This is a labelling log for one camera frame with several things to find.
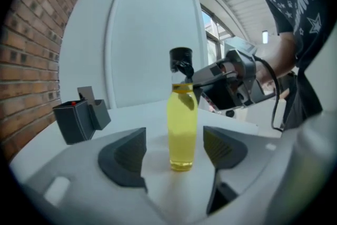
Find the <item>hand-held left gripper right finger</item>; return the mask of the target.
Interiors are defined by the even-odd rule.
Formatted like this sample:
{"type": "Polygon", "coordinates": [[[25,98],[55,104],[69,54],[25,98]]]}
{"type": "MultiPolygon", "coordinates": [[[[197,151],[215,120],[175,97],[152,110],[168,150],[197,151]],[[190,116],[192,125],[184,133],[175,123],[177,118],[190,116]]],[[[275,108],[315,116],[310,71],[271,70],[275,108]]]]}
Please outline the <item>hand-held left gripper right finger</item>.
{"type": "Polygon", "coordinates": [[[280,138],[204,126],[203,147],[215,168],[206,214],[242,195],[261,175],[280,142],[280,138]]]}

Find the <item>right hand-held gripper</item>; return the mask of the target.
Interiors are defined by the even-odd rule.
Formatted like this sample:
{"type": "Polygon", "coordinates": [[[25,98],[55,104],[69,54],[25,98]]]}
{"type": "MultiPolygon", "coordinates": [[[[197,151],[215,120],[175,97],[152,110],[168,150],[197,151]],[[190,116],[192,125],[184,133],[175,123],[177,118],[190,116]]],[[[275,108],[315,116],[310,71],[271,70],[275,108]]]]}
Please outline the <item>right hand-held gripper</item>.
{"type": "Polygon", "coordinates": [[[193,75],[193,87],[202,87],[203,93],[221,111],[236,107],[248,107],[274,97],[274,93],[265,94],[256,80],[257,48],[240,37],[224,40],[225,58],[204,67],[193,75]],[[224,82],[233,75],[233,89],[224,82]]]}

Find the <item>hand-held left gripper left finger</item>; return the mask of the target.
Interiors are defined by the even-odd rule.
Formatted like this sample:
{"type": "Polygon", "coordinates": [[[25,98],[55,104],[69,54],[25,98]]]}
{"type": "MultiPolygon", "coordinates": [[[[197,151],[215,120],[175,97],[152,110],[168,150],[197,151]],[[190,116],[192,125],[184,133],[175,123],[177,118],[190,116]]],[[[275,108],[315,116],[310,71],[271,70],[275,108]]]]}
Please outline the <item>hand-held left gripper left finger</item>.
{"type": "Polygon", "coordinates": [[[53,224],[158,224],[141,177],[146,129],[69,146],[23,190],[53,224]]]}

